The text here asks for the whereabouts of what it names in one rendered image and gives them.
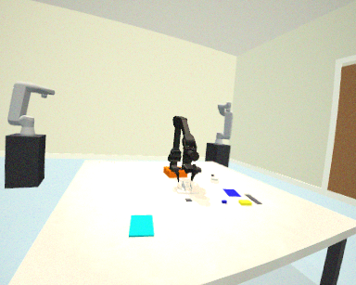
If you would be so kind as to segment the cyan flat square plate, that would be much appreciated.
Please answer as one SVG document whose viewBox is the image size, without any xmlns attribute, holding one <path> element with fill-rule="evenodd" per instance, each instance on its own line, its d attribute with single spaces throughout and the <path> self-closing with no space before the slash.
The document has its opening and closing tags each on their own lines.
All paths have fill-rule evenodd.
<svg viewBox="0 0 356 285">
<path fill-rule="evenodd" d="M 153 214 L 131 215 L 129 238 L 154 237 Z"/>
</svg>

